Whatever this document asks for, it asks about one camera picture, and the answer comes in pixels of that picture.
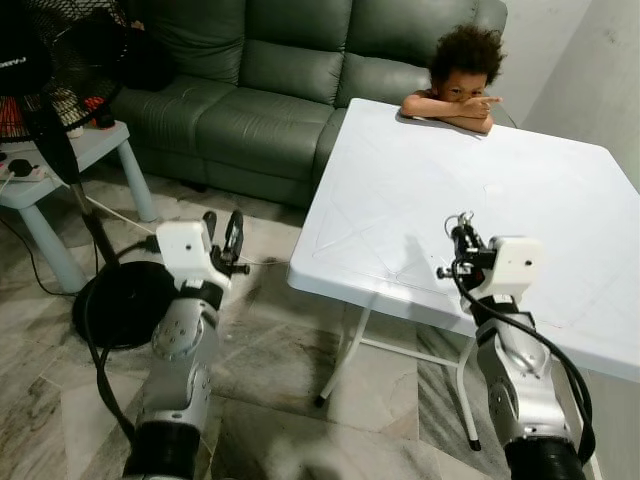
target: table leg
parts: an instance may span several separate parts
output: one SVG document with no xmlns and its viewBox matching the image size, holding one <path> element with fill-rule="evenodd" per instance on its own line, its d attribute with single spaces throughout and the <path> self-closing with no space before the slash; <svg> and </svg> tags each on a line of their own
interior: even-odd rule
<svg viewBox="0 0 640 480">
<path fill-rule="evenodd" d="M 351 345 L 351 339 L 349 338 L 351 333 L 351 323 L 346 318 L 347 312 L 344 312 L 342 317 L 342 332 L 340 333 L 340 342 L 338 343 L 338 353 L 336 355 L 336 365 L 339 364 L 347 353 L 349 345 Z"/>
<path fill-rule="evenodd" d="M 344 354 L 344 356 L 342 358 L 338 357 L 336 368 L 333 371 L 331 378 L 322 389 L 322 392 L 320 392 L 320 395 L 318 396 L 318 398 L 316 398 L 316 406 L 321 407 L 324 404 L 325 400 L 329 397 L 329 395 L 331 395 L 331 391 L 336 386 L 336 383 L 338 383 L 338 380 L 340 379 L 340 375 L 344 373 L 344 370 L 346 369 L 347 365 L 351 363 L 351 360 L 356 354 L 356 350 L 358 350 L 358 345 L 360 345 L 360 341 L 362 340 L 362 335 L 364 334 L 364 329 L 366 328 L 367 322 L 369 321 L 370 314 L 371 314 L 370 309 L 365 308 L 362 310 L 362 314 L 360 315 L 360 321 L 358 322 L 358 327 L 356 328 L 356 333 L 353 337 L 353 340 L 351 340 L 351 342 L 349 343 L 349 347 L 346 349 L 346 353 Z M 343 318 L 342 321 L 343 321 L 343 328 L 345 329 L 343 330 L 342 335 L 343 336 L 348 335 L 347 327 L 344 326 L 346 323 L 346 319 Z M 346 344 L 346 342 L 347 342 L 347 339 L 343 338 L 341 342 L 342 344 L 341 348 Z"/>
<path fill-rule="evenodd" d="M 80 291 L 87 283 L 87 278 L 38 207 L 31 205 L 18 211 L 62 289 L 68 293 Z"/>
<path fill-rule="evenodd" d="M 140 166 L 133 154 L 133 150 L 131 150 L 131 145 L 129 145 L 128 140 L 118 145 L 118 154 L 120 155 L 120 161 L 122 162 L 124 173 L 127 176 L 131 195 L 138 209 L 140 220 L 143 222 L 154 221 L 158 218 L 158 214 L 151 199 L 151 192 L 149 192 L 147 182 L 144 176 L 142 176 L 142 171 L 140 171 Z"/>
<path fill-rule="evenodd" d="M 467 397 L 467 390 L 464 388 L 464 367 L 469 360 L 469 355 L 475 345 L 475 338 L 469 339 L 464 347 L 464 350 L 460 354 L 458 366 L 456 368 L 456 386 L 458 388 L 458 398 L 460 399 L 460 406 L 462 407 L 462 415 L 464 416 L 464 423 L 467 427 L 467 437 L 469 438 L 469 446 L 472 450 L 480 451 L 480 440 L 478 439 L 478 432 L 476 431 L 476 424 L 473 420 L 471 413 L 471 406 L 469 405 L 469 398 Z"/>
</svg>

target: floor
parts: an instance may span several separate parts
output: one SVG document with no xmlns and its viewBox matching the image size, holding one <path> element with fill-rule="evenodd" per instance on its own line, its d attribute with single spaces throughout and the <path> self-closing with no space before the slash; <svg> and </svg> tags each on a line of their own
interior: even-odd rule
<svg viewBox="0 0 640 480">
<path fill-rule="evenodd" d="M 98 165 L 88 178 L 90 196 L 136 219 L 119 170 Z M 330 401 L 321 409 L 313 405 L 333 369 L 340 320 L 359 312 L 287 286 L 286 261 L 303 212 L 213 190 L 196 193 L 152 176 L 148 182 L 163 220 L 199 218 L 213 209 L 221 217 L 221 236 L 230 212 L 243 210 L 243 256 L 258 263 L 249 276 L 236 278 L 223 302 L 216 396 L 197 478 L 509 478 L 473 355 L 465 381 L 481 452 L 467 446 L 452 372 L 370 346 L 360 348 Z M 72 199 L 57 192 L 41 208 L 92 275 L 93 246 L 72 213 Z M 26 234 L 17 215 L 1 214 Z M 112 217 L 104 216 L 104 223 L 116 250 L 145 235 Z M 2 226 L 0 251 L 0 479 L 119 478 L 128 444 L 99 400 L 89 353 L 70 326 L 72 299 L 38 288 L 22 245 Z M 55 277 L 39 254 L 37 264 L 45 285 L 55 290 Z M 457 335 L 377 314 L 367 332 L 451 358 L 464 344 Z M 108 362 L 116 397 L 132 419 L 149 357 L 150 349 L 141 347 L 114 352 Z"/>
</svg>

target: child's hand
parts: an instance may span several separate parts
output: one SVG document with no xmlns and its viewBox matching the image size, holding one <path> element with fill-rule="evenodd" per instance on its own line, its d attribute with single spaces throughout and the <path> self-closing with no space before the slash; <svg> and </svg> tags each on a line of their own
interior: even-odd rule
<svg viewBox="0 0 640 480">
<path fill-rule="evenodd" d="M 487 118 L 492 103 L 500 103 L 500 97 L 473 97 L 460 103 L 460 117 Z"/>
</svg>

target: wall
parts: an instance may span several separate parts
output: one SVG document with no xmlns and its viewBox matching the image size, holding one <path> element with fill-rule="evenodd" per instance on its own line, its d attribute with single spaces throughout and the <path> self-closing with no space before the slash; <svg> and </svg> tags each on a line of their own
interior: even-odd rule
<svg viewBox="0 0 640 480">
<path fill-rule="evenodd" d="M 502 0 L 509 10 L 502 76 L 491 93 L 521 125 L 527 117 L 591 0 Z"/>
<path fill-rule="evenodd" d="M 640 2 L 593 0 L 521 127 L 609 149 L 640 189 Z"/>
</svg>

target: green leather sofa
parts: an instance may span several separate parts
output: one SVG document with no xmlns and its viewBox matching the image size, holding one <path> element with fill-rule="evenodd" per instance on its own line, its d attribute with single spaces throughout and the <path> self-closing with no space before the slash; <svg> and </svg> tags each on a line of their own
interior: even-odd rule
<svg viewBox="0 0 640 480">
<path fill-rule="evenodd" d="M 123 90 L 143 170 L 308 206 L 354 97 L 426 88 L 436 41 L 461 23 L 502 32 L 500 0 L 137 0 L 180 75 Z M 496 121 L 510 125 L 504 112 Z"/>
</svg>

